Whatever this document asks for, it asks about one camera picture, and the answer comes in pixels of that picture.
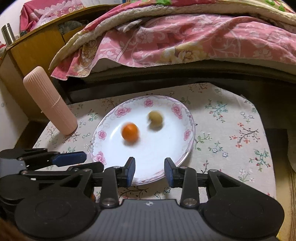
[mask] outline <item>small orange tomato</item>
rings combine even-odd
[[[139,138],[138,127],[134,123],[127,123],[123,126],[121,135],[128,142],[135,142]]]

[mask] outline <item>white plate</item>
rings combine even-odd
[[[163,115],[163,127],[158,131],[149,128],[148,114],[152,110]],[[134,145],[121,136],[127,122],[136,124],[140,132]],[[167,96],[141,96],[121,103],[101,120],[93,134],[91,158],[108,168],[123,166],[133,156],[133,185],[143,185],[164,177],[165,158],[180,166],[191,151],[194,136],[194,121],[185,105]]]

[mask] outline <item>red flower print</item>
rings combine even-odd
[[[145,107],[151,107],[153,106],[153,100],[147,99],[144,101],[144,106]]]
[[[96,156],[94,156],[94,161],[95,162],[101,162],[104,165],[106,165],[104,155],[103,155],[103,153],[101,151],[99,151],[99,153]]]
[[[172,111],[175,113],[175,116],[177,116],[179,119],[182,119],[182,107],[179,104],[174,103],[172,106]]]
[[[189,138],[190,133],[191,133],[190,130],[186,130],[186,131],[184,132],[184,141],[186,141],[186,140]]]
[[[131,112],[131,108],[125,108],[123,106],[120,106],[117,108],[117,110],[115,111],[115,115],[117,118],[126,115],[126,113]]]
[[[98,136],[99,136],[100,139],[105,140],[107,134],[106,134],[106,132],[101,130],[101,131],[98,132]]]

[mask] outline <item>floral tablecloth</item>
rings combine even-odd
[[[176,86],[69,105],[77,117],[78,128],[64,137],[49,122],[35,148],[49,151],[88,153],[91,162],[92,135],[100,120],[118,104],[137,96],[167,95],[184,103],[191,111],[196,128],[193,149],[182,164],[207,173],[218,169],[257,190],[276,197],[275,178],[270,150],[256,107],[248,100],[210,83]],[[66,170],[50,166],[42,170]],[[181,188],[170,188],[165,178],[147,185],[119,188],[122,199],[177,199]],[[95,188],[96,200],[100,188]],[[200,200],[207,200],[200,188]]]

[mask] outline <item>ribbed pink case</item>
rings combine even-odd
[[[76,130],[77,119],[42,67],[38,66],[28,73],[23,83],[42,112],[63,135],[70,135]]]

